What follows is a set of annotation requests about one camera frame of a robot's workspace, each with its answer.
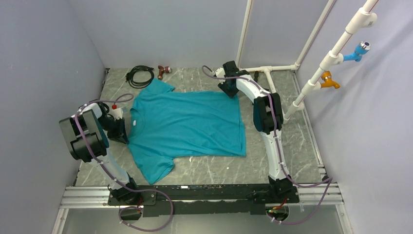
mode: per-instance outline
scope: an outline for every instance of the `teal t-shirt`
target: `teal t-shirt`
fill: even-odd
[[[238,97],[213,91],[178,93],[158,79],[133,101],[129,150],[149,184],[182,156],[245,156]]]

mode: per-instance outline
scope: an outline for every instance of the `faucet handle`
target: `faucet handle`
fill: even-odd
[[[324,83],[321,84],[322,88],[334,87],[338,89],[340,87],[340,85],[332,79],[330,71],[325,71],[323,75],[321,75],[321,79],[324,81]]]

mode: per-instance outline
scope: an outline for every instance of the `brown faucet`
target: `brown faucet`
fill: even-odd
[[[340,87],[340,85],[331,78],[330,71],[325,71],[323,75],[321,75],[321,79],[324,81],[324,83],[321,84],[322,88],[334,87],[338,89]]]
[[[172,72],[172,69],[170,68],[170,67],[163,67],[163,66],[161,66],[161,65],[159,65],[158,66],[158,69],[159,69],[159,74],[158,74],[158,79],[159,80],[162,80],[163,79],[163,75],[164,75],[164,73],[171,73]]]

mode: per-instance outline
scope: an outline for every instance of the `purple cable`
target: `purple cable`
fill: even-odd
[[[131,96],[131,97],[128,98],[128,99],[125,99],[125,100],[119,100],[119,99],[121,99],[122,97],[125,97],[125,96]],[[101,160],[99,160],[99,159],[94,155],[94,153],[93,153],[93,151],[92,151],[92,148],[91,148],[89,142],[88,142],[87,139],[86,139],[86,135],[85,135],[85,133],[83,132],[82,127],[80,126],[80,123],[79,123],[79,113],[81,113],[83,109],[85,109],[88,105],[90,105],[90,104],[92,104],[92,103],[98,103],[98,102],[110,102],[110,103],[127,102],[127,101],[130,101],[130,100],[132,100],[132,99],[133,99],[133,94],[123,94],[123,95],[119,96],[115,101],[113,101],[113,100],[94,100],[94,101],[91,101],[91,102],[89,102],[89,103],[81,106],[80,109],[76,112],[76,114],[75,114],[75,123],[76,123],[77,128],[79,129],[79,132],[80,132],[80,135],[82,136],[82,139],[85,141],[86,148],[88,149],[90,155],[92,156],[92,158],[93,158],[94,160],[96,160],[96,161],[99,163],[99,165],[102,167],[103,171],[104,171],[106,174],[108,174],[108,176],[109,176],[113,181],[115,181],[117,184],[119,184],[120,186],[122,186],[122,187],[125,188],[126,190],[131,191],[131,192],[133,192],[133,193],[157,192],[157,193],[162,194],[162,195],[163,195],[164,197],[166,197],[166,199],[169,201],[169,203],[170,203],[170,215],[169,215],[169,218],[168,218],[168,220],[165,222],[165,224],[163,224],[163,225],[160,226],[159,228],[155,228],[155,229],[138,228],[138,227],[136,227],[136,226],[134,226],[134,225],[131,225],[131,224],[129,224],[129,223],[127,223],[127,222],[125,222],[125,221],[122,220],[121,214],[122,214],[122,212],[123,212],[124,210],[130,210],[130,209],[141,210],[141,208],[134,207],[134,206],[128,206],[128,207],[123,208],[123,209],[119,212],[119,220],[121,221],[121,223],[125,224],[126,226],[131,227],[131,228],[134,228],[134,229],[139,230],[139,231],[143,231],[143,232],[155,232],[155,231],[161,230],[162,228],[166,227],[166,226],[171,222],[171,220],[172,220],[172,216],[173,216],[173,203],[172,203],[171,198],[170,198],[168,195],[166,195],[164,192],[159,191],[159,190],[156,190],[156,189],[135,190],[135,189],[131,189],[131,188],[126,187],[125,184],[123,184],[122,182],[116,180],[116,178],[106,169],[106,167],[104,166],[104,164],[100,164]]]
[[[269,92],[267,92],[266,90],[264,90],[258,83],[256,83],[256,82],[255,82],[254,80],[252,80],[252,79],[248,79],[248,78],[245,78],[245,77],[219,77],[219,78],[218,78],[218,77],[214,77],[214,76],[211,76],[211,75],[207,74],[207,73],[205,72],[204,68],[207,68],[210,72],[213,72],[213,71],[212,71],[208,66],[203,65],[201,70],[202,70],[202,72],[203,72],[207,77],[210,77],[210,78],[213,78],[213,79],[244,79],[244,80],[247,80],[248,82],[254,84],[258,89],[260,89],[260,92],[261,92],[262,94],[268,96],[269,103],[270,103],[270,109],[271,109],[271,115],[272,115],[272,119],[273,119],[273,121],[274,121],[274,138],[275,138],[275,142],[276,142],[276,144],[277,144],[278,158],[279,158],[280,164],[282,164],[283,161],[282,161],[282,157],[281,157],[280,144],[278,143],[278,139],[277,139],[276,134],[275,134],[275,133],[276,133],[276,130],[277,130],[277,120],[276,120],[276,118],[275,118],[275,110],[274,110],[274,107],[273,107],[273,105],[272,105],[272,97],[271,97],[271,94],[270,94]],[[321,205],[322,201],[324,200],[325,195],[327,194],[328,187],[330,186],[331,181],[332,181],[333,178],[328,178],[328,179],[325,179],[325,180],[323,180],[323,181],[321,181],[321,182],[319,182],[319,183],[315,183],[315,184],[311,184],[311,185],[301,185],[301,184],[298,184],[297,182],[293,181],[293,179],[291,179],[291,178],[288,176],[288,174],[287,174],[287,172],[285,171],[283,165],[281,166],[281,170],[282,170],[282,172],[284,173],[285,177],[287,177],[287,179],[288,179],[291,183],[295,184],[297,187],[300,187],[300,188],[313,188],[313,187],[316,187],[316,186],[318,186],[318,185],[321,185],[321,184],[324,184],[324,183],[328,183],[327,186],[326,186],[326,188],[325,188],[325,190],[324,190],[323,195],[321,196],[320,202],[318,203],[317,207],[314,209],[314,211],[313,211],[309,216],[307,216],[305,219],[300,220],[300,221],[298,221],[298,222],[281,222],[281,221],[279,221],[280,224],[282,223],[282,224],[285,224],[285,225],[295,225],[295,224],[304,223],[305,221],[309,220],[309,219],[316,213],[316,211],[320,208],[320,205]]]

